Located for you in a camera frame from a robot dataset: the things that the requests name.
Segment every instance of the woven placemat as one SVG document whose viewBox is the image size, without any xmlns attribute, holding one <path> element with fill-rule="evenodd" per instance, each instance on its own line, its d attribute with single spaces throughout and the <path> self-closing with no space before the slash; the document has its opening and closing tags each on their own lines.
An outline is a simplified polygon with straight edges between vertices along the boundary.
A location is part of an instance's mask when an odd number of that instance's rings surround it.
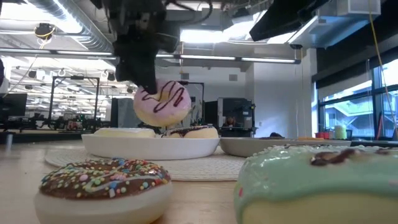
<svg viewBox="0 0 398 224">
<path fill-rule="evenodd" d="M 87 159 L 100 159 L 85 149 L 54 149 L 48 151 L 45 160 L 57 167 L 71 162 L 84 162 Z M 227 181 L 237 180 L 245 158 L 229 156 L 220 148 L 212 156 L 199 159 L 173 161 L 151 161 L 165 167 L 172 180 L 180 181 Z"/>
</svg>

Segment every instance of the wall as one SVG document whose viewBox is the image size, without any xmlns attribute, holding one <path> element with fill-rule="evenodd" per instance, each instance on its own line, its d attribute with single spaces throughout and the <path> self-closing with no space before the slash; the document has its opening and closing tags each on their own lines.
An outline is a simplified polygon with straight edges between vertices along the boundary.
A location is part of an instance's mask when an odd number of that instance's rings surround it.
<svg viewBox="0 0 398 224">
<path fill-rule="evenodd" d="M 166 80 L 180 80 L 180 67 L 157 68 L 157 78 Z M 203 82 L 205 84 L 205 101 L 215 101 L 219 97 L 245 97 L 245 73 L 239 68 L 202 68 L 183 67 L 182 71 L 190 74 L 189 82 Z M 229 74 L 237 74 L 238 80 L 231 82 Z M 189 85 L 192 96 L 201 99 L 201 85 Z"/>
<path fill-rule="evenodd" d="M 316 69 L 315 50 L 308 50 L 300 65 L 254 64 L 254 83 L 246 80 L 246 97 L 254 96 L 256 137 L 272 132 L 287 138 L 312 136 L 311 76 Z"/>
</svg>

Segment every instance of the gray bowl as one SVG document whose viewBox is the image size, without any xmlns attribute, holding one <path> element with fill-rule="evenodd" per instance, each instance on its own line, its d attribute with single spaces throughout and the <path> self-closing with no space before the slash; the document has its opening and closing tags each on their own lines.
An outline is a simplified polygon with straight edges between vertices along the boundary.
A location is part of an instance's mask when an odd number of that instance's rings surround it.
<svg viewBox="0 0 398 224">
<path fill-rule="evenodd" d="M 221 138 L 221 149 L 232 156 L 249 157 L 254 153 L 261 152 L 267 147 L 291 145 L 331 145 L 347 146 L 351 141 L 340 140 L 297 140 L 297 139 L 258 139 L 258 138 Z"/>
</svg>

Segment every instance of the green frosting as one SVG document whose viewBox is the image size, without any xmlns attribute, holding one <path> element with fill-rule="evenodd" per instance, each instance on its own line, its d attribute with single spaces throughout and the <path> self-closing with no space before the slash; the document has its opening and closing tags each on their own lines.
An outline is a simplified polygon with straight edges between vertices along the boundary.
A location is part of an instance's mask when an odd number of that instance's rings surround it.
<svg viewBox="0 0 398 224">
<path fill-rule="evenodd" d="M 398 151 L 391 149 L 387 154 L 377 154 L 379 147 L 350 149 L 356 152 L 325 166 L 312 165 L 317 153 L 336 152 L 329 154 L 335 157 L 347 147 L 275 146 L 248 157 L 234 189 L 238 223 L 245 206 L 256 200 L 280 202 L 345 192 L 398 196 Z"/>
</svg>

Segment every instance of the table surface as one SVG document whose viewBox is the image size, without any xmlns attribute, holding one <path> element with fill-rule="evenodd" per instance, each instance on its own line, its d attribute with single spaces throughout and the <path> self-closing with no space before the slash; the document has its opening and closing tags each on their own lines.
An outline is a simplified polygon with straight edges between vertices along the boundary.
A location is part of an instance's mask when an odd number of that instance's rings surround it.
<svg viewBox="0 0 398 224">
<path fill-rule="evenodd" d="M 40 180 L 55 169 L 46 164 L 50 149 L 81 147 L 81 141 L 0 145 L 0 217 L 2 224 L 38 224 L 33 197 Z M 174 192 L 166 213 L 154 224 L 234 224 L 235 182 L 173 182 Z"/>
</svg>

